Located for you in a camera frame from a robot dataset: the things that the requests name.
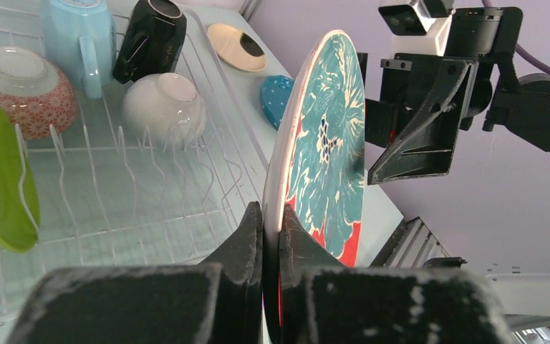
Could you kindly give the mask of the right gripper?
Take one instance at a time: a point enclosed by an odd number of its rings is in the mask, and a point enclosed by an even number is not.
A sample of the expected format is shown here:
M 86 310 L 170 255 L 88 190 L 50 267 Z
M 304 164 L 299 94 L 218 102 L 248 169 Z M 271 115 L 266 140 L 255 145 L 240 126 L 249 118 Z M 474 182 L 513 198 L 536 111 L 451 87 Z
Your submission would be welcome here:
M 493 97 L 499 67 L 516 84 L 517 7 L 382 6 L 393 35 L 378 100 L 368 100 L 365 140 L 383 148 L 367 182 L 444 176 L 456 140 Z

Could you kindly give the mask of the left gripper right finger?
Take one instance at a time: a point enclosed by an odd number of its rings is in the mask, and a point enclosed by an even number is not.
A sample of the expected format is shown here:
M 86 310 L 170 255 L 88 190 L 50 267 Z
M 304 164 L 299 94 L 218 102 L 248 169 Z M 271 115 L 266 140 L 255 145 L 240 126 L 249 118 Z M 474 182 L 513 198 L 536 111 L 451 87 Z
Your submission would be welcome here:
M 458 268 L 349 268 L 285 206 L 282 343 L 513 343 L 493 289 Z

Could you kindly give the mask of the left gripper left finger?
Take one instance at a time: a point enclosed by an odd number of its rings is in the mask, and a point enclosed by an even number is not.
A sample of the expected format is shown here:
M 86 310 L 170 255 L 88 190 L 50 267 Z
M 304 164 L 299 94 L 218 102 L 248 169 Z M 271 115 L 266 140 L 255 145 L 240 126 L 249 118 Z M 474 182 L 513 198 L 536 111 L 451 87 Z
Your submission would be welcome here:
M 195 265 L 69 267 L 38 282 L 8 343 L 259 343 L 263 221 Z

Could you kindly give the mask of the white rimmed teal plate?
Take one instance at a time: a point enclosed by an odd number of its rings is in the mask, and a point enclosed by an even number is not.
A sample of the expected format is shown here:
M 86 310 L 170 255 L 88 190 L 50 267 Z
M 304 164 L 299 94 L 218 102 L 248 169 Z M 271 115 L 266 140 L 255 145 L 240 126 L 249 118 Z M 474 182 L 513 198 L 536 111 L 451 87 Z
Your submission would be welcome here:
M 294 81 L 276 134 L 262 198 L 264 312 L 279 342 L 279 234 L 285 206 L 342 264 L 357 259 L 365 189 L 365 89 L 349 35 L 335 29 L 314 45 Z

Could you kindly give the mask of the blue polka dot plate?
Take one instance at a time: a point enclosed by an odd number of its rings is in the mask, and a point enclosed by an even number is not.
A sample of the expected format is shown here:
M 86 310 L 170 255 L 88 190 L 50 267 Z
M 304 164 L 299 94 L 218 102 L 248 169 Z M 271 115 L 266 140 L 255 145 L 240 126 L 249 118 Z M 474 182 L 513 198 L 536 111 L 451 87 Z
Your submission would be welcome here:
M 278 130 L 291 92 L 294 79 L 284 75 L 269 75 L 259 88 L 261 108 L 266 119 Z

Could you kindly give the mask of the cream plate with black spot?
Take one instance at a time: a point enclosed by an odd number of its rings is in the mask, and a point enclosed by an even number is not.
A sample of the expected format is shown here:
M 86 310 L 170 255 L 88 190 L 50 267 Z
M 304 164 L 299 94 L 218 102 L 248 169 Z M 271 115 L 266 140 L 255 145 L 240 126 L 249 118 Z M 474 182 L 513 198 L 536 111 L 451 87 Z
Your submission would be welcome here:
M 260 72 L 267 58 L 261 46 L 247 33 L 228 24 L 212 24 L 208 38 L 217 55 L 230 66 L 245 72 Z

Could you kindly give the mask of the black mug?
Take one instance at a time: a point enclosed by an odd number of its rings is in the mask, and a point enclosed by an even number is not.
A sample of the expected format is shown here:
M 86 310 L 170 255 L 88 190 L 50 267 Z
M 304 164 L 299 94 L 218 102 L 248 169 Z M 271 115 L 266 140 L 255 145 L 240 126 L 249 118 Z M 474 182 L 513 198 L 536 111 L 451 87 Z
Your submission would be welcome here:
M 125 84 L 147 75 L 173 72 L 186 28 L 187 19 L 173 1 L 138 1 L 112 70 L 113 78 Z

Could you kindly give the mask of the light blue cup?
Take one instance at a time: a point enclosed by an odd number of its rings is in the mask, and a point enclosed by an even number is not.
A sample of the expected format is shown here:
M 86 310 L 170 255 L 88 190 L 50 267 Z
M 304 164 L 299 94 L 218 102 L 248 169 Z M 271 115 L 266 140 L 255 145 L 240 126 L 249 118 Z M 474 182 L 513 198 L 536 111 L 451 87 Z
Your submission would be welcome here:
M 89 99 L 100 99 L 113 81 L 116 60 L 115 22 L 107 2 L 48 0 L 40 2 L 46 57 Z

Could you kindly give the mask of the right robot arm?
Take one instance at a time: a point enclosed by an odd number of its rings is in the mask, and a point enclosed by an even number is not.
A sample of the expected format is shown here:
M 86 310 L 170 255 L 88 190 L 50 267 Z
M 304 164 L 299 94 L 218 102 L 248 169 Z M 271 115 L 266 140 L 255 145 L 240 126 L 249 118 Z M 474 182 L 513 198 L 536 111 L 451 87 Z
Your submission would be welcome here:
M 550 67 L 518 77 L 513 65 L 522 10 L 384 1 L 379 12 L 393 39 L 380 97 L 367 101 L 365 140 L 383 148 L 369 185 L 446 175 L 479 114 L 484 131 L 500 125 L 550 152 Z

